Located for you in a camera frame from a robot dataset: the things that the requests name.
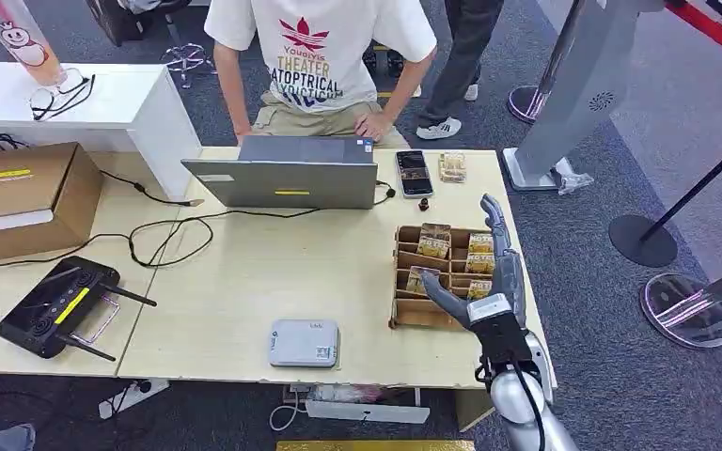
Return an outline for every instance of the white shoe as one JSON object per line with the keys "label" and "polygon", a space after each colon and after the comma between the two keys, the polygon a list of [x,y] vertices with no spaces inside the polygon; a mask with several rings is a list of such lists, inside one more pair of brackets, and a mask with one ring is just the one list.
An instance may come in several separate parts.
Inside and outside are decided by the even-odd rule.
{"label": "white shoe", "polygon": [[422,127],[416,128],[416,136],[422,139],[441,139],[449,138],[461,129],[461,121],[448,117],[447,120],[440,124],[431,125],[427,129]]}
{"label": "white shoe", "polygon": [[465,101],[476,101],[478,99],[479,88],[480,85],[478,85],[477,83],[469,85],[469,87],[466,89],[466,94],[463,94],[463,99]]}

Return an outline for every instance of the black controller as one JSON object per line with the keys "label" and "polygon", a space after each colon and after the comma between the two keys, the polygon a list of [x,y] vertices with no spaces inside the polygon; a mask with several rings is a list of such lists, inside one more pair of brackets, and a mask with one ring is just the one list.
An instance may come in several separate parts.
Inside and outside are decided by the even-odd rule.
{"label": "black controller", "polygon": [[81,257],[61,260],[0,323],[0,336],[44,359],[71,345],[106,360],[115,357],[71,337],[107,292],[150,306],[154,301],[118,287],[120,274]]}

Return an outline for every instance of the wooden box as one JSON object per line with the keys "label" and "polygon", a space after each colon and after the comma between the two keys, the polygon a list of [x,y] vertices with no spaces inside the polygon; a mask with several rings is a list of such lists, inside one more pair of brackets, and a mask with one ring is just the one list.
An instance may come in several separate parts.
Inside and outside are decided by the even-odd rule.
{"label": "wooden box", "polygon": [[436,258],[416,253],[421,228],[418,225],[403,225],[397,230],[394,237],[395,286],[389,327],[394,329],[407,325],[463,330],[458,321],[445,313],[427,296],[405,289],[408,273],[412,266],[436,269],[440,272],[441,286],[451,290],[456,296],[466,299],[472,279],[491,280],[492,277],[490,274],[465,272],[469,236],[473,233],[491,233],[491,230],[450,229],[449,252],[445,258]]}

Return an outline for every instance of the khaki shorts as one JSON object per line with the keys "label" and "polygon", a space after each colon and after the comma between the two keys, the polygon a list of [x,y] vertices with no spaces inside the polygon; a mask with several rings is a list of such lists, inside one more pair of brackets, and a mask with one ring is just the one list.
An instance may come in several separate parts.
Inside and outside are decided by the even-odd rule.
{"label": "khaki shorts", "polygon": [[[365,113],[380,113],[381,105],[366,101],[348,106],[343,110],[306,113],[288,106],[267,91],[261,95],[266,106],[259,110],[253,131],[284,136],[327,136],[353,134],[355,119]],[[410,148],[408,142],[394,127],[380,141],[377,148]]]}

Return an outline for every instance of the red barrier rope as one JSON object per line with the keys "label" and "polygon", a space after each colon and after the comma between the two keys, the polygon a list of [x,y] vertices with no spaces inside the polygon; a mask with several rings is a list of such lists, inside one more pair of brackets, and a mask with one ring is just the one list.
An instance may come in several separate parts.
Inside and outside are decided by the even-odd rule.
{"label": "red barrier rope", "polygon": [[715,42],[721,44],[722,47],[722,24],[710,19],[706,14],[696,9],[696,7],[685,3],[681,6],[666,4],[671,12],[680,17],[680,19],[690,23],[698,31],[709,36]]}

